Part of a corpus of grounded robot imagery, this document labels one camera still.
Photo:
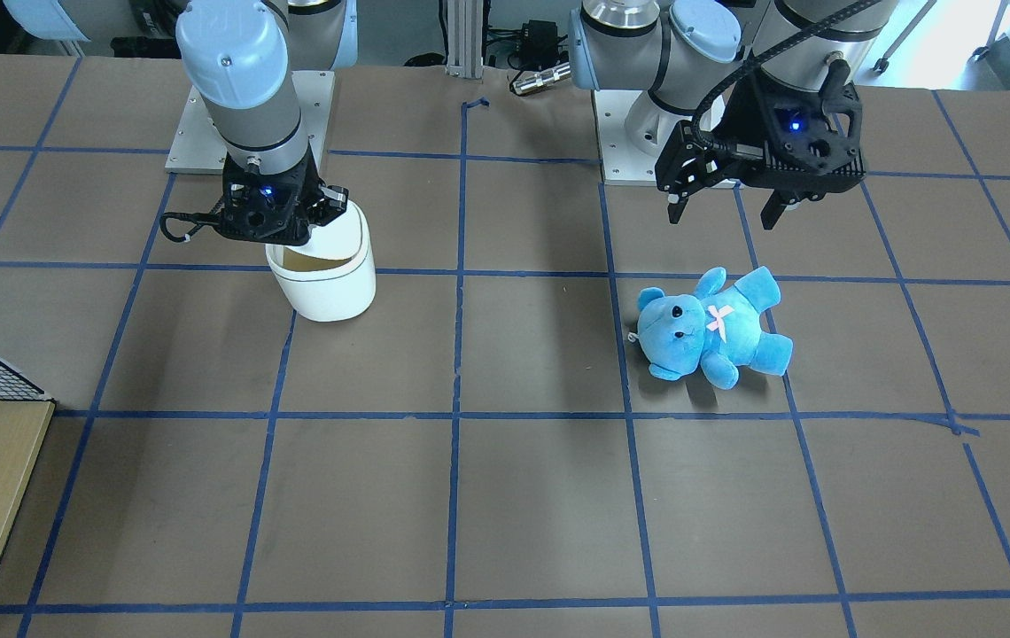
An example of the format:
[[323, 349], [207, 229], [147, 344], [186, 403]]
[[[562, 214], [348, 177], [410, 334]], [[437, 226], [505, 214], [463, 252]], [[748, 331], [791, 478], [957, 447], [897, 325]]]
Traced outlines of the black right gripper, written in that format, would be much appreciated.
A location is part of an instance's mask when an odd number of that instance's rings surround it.
[[255, 174], [234, 160], [222, 170], [217, 233], [233, 241], [300, 246], [312, 226], [326, 227], [347, 211], [343, 187], [322, 184], [314, 160], [279, 174]]

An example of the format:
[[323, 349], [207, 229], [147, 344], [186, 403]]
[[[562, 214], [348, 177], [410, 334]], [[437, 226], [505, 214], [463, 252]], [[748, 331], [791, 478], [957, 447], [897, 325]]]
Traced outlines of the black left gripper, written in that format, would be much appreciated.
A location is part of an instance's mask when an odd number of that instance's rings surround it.
[[680, 221], [692, 194], [724, 179], [772, 190], [761, 210], [764, 230], [775, 229], [802, 197], [857, 186], [866, 177], [863, 105], [850, 73], [849, 67], [830, 67], [820, 89], [803, 90], [753, 70], [735, 84], [711, 131], [726, 150], [714, 150], [699, 121], [676, 122], [655, 163], [668, 222]]

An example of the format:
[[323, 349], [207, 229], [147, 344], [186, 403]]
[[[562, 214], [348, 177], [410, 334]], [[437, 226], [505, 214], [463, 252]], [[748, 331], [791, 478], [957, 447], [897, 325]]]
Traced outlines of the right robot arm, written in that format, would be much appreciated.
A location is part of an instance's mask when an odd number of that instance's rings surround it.
[[285, 1], [190, 1], [175, 36], [190, 83], [226, 148], [222, 193], [208, 213], [173, 213], [233, 241], [307, 245], [345, 214], [350, 195], [319, 175], [296, 93]]

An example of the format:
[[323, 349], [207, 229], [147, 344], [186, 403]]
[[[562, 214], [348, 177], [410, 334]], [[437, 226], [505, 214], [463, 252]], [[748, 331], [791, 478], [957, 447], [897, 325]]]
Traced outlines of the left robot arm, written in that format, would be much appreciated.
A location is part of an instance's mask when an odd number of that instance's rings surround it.
[[582, 1], [569, 61], [580, 89], [638, 90], [670, 223], [727, 179], [768, 190], [761, 222], [868, 174], [853, 75], [893, 1]]

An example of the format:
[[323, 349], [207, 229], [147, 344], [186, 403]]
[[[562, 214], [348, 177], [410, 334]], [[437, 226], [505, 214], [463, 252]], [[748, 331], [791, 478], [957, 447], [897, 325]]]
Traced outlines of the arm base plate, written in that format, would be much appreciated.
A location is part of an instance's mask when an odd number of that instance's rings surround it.
[[656, 160], [682, 117], [664, 112], [643, 90], [595, 90], [593, 102], [603, 181], [654, 187]]
[[[293, 89], [280, 105], [268, 102], [246, 112], [212, 106], [190, 89], [170, 149], [165, 169], [174, 174], [217, 176], [222, 172], [229, 151], [266, 148], [265, 160], [274, 160], [285, 151], [298, 150], [301, 141], [309, 144], [312, 156], [322, 163], [332, 93], [338, 74], [330, 70], [295, 70]], [[283, 148], [269, 150], [283, 143]]]

